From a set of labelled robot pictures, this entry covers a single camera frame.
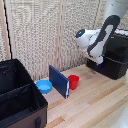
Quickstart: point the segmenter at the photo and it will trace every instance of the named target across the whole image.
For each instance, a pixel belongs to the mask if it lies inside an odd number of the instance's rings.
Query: red cup
[[[76,75],[70,75],[68,77],[68,79],[70,80],[70,87],[69,88],[72,90],[76,89],[77,84],[79,82],[79,77]]]

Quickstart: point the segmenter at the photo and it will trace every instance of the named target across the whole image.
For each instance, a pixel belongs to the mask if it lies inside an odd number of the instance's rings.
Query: black storage box
[[[19,60],[0,62],[0,128],[43,128],[47,106]]]
[[[128,68],[128,37],[114,34],[107,44],[103,59],[99,65],[88,59],[86,65],[111,79],[125,75]]]

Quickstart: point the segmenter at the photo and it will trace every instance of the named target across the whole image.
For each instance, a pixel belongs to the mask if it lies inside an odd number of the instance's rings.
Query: blue panel
[[[49,81],[53,87],[64,97],[69,95],[69,79],[56,70],[53,66],[49,66]]]

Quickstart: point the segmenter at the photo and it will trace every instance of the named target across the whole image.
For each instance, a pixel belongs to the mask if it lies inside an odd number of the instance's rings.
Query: blue dish
[[[47,94],[51,91],[52,83],[49,80],[39,80],[36,82],[36,86],[42,94]]]

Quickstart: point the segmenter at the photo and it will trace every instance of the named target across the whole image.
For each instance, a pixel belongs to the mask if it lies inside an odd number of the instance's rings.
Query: white robot
[[[106,45],[127,11],[128,0],[107,0],[102,28],[82,29],[76,34],[77,45],[87,58],[98,64],[103,62],[102,55],[106,52]],[[128,128],[128,104],[111,128]]]

